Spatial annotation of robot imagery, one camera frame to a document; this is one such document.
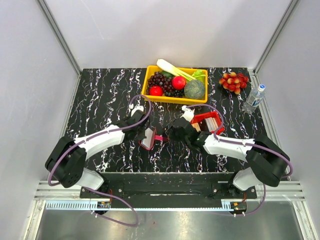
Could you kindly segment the red card holder wallet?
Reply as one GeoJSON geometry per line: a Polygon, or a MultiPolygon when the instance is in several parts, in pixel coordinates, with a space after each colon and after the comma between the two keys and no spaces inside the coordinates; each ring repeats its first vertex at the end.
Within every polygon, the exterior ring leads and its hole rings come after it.
{"type": "Polygon", "coordinates": [[[144,138],[139,141],[141,147],[145,150],[150,151],[155,144],[155,141],[162,143],[168,142],[169,139],[165,136],[157,135],[155,128],[147,128],[144,132],[144,138]]]}

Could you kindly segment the red plastic card bin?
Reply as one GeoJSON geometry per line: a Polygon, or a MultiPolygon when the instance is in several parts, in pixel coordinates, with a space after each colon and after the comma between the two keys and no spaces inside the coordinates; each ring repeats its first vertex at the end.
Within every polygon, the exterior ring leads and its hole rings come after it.
{"type": "Polygon", "coordinates": [[[222,121],[216,111],[211,111],[195,115],[190,123],[198,132],[214,133],[221,126],[222,121]]]}

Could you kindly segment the stack of credit cards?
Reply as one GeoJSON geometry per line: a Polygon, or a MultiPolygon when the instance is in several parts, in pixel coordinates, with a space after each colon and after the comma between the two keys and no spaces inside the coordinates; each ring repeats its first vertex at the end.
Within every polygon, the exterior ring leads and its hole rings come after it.
{"type": "Polygon", "coordinates": [[[199,122],[195,122],[191,124],[198,132],[214,132],[218,129],[218,123],[215,118],[209,117],[204,118],[199,122]]]}

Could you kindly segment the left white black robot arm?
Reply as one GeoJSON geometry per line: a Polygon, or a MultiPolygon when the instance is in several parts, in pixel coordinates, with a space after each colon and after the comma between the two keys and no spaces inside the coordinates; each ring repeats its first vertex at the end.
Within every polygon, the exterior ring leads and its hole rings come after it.
{"type": "Polygon", "coordinates": [[[140,139],[147,120],[144,107],[137,105],[130,116],[101,131],[78,138],[61,137],[44,165],[49,177],[64,188],[78,185],[90,188],[98,198],[106,196],[109,186],[100,173],[85,168],[86,160],[110,147],[140,139]]]}

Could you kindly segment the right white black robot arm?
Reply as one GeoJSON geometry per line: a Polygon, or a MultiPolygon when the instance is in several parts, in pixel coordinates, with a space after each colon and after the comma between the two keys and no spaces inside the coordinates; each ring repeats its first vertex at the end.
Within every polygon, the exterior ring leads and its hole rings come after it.
{"type": "Polygon", "coordinates": [[[190,149],[208,155],[222,155],[244,161],[248,167],[233,175],[228,194],[239,198],[256,185],[277,187],[282,178],[293,173],[290,158],[267,136],[238,139],[220,136],[217,131],[197,131],[191,124],[195,117],[191,106],[182,107],[183,114],[166,130],[171,141],[184,142],[190,149]]]}

